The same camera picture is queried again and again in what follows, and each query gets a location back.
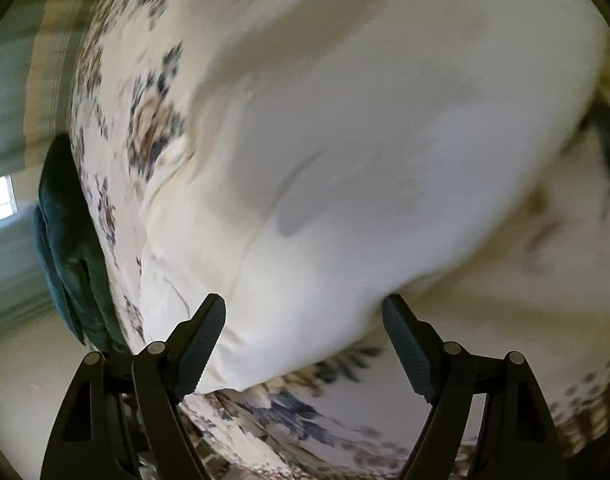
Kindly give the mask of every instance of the white cloth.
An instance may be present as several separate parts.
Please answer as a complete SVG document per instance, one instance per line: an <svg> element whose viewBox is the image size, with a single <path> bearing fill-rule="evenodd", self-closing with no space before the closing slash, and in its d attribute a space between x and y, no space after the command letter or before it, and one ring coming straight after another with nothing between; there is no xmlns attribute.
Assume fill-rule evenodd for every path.
<svg viewBox="0 0 610 480"><path fill-rule="evenodd" d="M462 263L560 152L607 43L589 0L165 5L145 44L145 19L107 35L99 101L126 131L126 68L182 43L139 300L149 342L225 298L200 393L332 355L385 295Z"/></svg>

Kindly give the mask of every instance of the silver screw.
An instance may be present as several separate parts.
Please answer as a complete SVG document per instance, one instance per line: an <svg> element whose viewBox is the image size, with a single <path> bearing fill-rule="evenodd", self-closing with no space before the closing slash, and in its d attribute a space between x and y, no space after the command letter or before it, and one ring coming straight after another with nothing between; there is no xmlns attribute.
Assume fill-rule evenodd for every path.
<svg viewBox="0 0 610 480"><path fill-rule="evenodd" d="M462 350L460 345L458 343L454 343L453 341L447 341L443 348L445 349L445 352L447 352L449 355L458 355Z"/></svg>
<svg viewBox="0 0 610 480"><path fill-rule="evenodd" d="M521 365L525 362L525 356L520 352L509 352L509 361L515 365Z"/></svg>
<svg viewBox="0 0 610 480"><path fill-rule="evenodd" d="M154 341L147 347L147 351L153 355L162 354L165 351L165 343L162 341Z"/></svg>
<svg viewBox="0 0 610 480"><path fill-rule="evenodd" d="M85 364L86 365L95 365L101 358L101 355L98 352L89 352L85 356Z"/></svg>

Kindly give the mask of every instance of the dark green blanket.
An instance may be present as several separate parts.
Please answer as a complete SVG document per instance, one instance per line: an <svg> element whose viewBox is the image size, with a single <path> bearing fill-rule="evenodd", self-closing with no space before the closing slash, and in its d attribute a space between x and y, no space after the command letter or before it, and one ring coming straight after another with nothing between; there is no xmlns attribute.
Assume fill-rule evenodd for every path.
<svg viewBox="0 0 610 480"><path fill-rule="evenodd" d="M66 135L50 146L32 220L40 265L67 327L81 342L86 335L101 351L127 352Z"/></svg>

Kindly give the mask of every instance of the brown flower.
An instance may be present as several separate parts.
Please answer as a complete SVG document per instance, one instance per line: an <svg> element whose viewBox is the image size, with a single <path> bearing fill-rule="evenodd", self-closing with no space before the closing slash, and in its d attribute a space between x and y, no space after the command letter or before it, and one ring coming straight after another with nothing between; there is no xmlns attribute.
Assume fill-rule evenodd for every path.
<svg viewBox="0 0 610 480"><path fill-rule="evenodd" d="M136 156L141 163L150 162L152 145L163 136L172 113L172 107L163 105L155 88L143 96L141 106L134 114L133 143Z"/></svg>

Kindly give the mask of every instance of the floral fabric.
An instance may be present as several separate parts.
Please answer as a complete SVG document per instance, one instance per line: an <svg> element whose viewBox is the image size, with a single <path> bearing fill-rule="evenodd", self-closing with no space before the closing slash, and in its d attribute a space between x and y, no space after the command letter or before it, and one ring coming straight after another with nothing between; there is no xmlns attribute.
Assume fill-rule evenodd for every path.
<svg viewBox="0 0 610 480"><path fill-rule="evenodd" d="M174 141L192 120L182 71L198 47L176 34L182 24L174 34L163 27L174 2L102 0L73 97L74 160L134 352L150 330L143 291L169 287L142 279L156 263L140 216L147 186L162 163L179 158ZM138 38L121 53L128 70L112 65L108 38ZM480 253L456 273L403 291L444 339L481 354L522 351L567 455L610 426L610 62L601 88L577 135ZM580 276L590 293L578 296ZM429 413L382 327L333 357L242 392L187 396L182 407L214 450L271 479L396 478ZM455 478L467 470L481 414L475 405Z"/></svg>

